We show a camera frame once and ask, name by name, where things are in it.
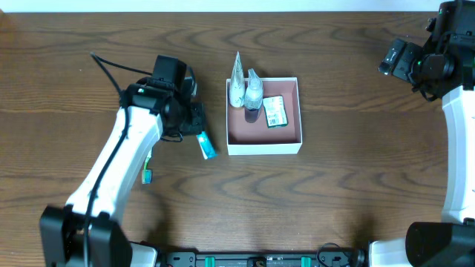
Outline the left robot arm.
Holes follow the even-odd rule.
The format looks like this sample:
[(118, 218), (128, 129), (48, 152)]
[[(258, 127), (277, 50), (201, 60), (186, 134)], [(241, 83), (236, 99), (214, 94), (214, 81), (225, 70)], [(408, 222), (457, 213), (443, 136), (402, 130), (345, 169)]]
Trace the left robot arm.
[(128, 197), (152, 148), (167, 136), (198, 135), (206, 123), (192, 76), (145, 77), (120, 93), (111, 135), (83, 183), (62, 208), (39, 221), (46, 266), (158, 266), (158, 248), (128, 240), (121, 229)]

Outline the white box pink interior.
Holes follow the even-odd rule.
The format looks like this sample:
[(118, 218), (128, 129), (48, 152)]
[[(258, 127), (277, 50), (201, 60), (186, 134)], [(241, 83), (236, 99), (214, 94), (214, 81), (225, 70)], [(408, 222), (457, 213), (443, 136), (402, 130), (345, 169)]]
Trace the white box pink interior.
[(298, 79), (295, 77), (263, 78), (265, 97), (282, 96), (288, 124), (268, 128), (265, 112), (248, 123), (244, 109), (226, 104), (226, 144), (228, 155), (297, 154), (302, 146), (301, 109)]

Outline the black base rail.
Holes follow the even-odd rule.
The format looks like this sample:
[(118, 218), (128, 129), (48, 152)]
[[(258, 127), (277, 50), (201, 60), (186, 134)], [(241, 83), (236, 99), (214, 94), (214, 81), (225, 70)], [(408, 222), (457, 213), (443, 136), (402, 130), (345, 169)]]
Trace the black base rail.
[(174, 251), (158, 257), (156, 267), (368, 267), (366, 251), (323, 248), (311, 252), (200, 253)]

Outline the white lotion tube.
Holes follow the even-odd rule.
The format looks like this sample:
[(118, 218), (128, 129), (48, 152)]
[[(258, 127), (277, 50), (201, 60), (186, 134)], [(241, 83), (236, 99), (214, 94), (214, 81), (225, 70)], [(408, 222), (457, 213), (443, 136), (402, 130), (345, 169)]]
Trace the white lotion tube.
[(245, 92), (246, 86), (244, 82), (243, 66), (240, 60), (240, 54), (237, 53), (229, 83), (229, 104), (234, 108), (241, 108), (243, 106)]

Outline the green white soap packet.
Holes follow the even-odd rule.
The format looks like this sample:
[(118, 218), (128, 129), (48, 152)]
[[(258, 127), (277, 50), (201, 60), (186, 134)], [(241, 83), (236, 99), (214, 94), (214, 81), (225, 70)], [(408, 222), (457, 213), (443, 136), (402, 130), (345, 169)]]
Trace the green white soap packet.
[(268, 128), (282, 128), (288, 125), (284, 98), (282, 96), (264, 98), (263, 106)]

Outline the teal toothpaste tube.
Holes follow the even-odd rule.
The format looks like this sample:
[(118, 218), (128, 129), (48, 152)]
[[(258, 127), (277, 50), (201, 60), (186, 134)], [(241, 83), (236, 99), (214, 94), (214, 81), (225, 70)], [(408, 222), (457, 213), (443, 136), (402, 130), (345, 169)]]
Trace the teal toothpaste tube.
[(205, 131), (197, 135), (197, 141), (200, 145), (204, 159), (213, 159), (217, 156), (216, 150)]

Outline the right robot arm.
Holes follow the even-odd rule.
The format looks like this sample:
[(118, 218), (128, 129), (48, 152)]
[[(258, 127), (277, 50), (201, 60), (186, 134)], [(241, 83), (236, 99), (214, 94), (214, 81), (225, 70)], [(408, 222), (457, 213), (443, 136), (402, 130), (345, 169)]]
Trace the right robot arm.
[(474, 265), (474, 2), (446, 1), (429, 19), (423, 46), (396, 39), (379, 71), (442, 102), (448, 185), (440, 222), (414, 222), (405, 237), (375, 241), (369, 266)]

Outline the green white toothbrush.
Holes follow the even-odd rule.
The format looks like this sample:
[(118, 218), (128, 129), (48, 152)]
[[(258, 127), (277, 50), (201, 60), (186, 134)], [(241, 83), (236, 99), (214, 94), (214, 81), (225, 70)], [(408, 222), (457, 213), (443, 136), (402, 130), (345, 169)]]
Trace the green white toothbrush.
[(143, 164), (143, 169), (142, 169), (142, 184), (143, 185), (150, 184), (152, 181), (153, 173), (152, 173), (152, 170), (148, 168), (149, 161), (151, 160), (152, 157), (153, 157), (153, 149), (151, 149), (148, 152)]

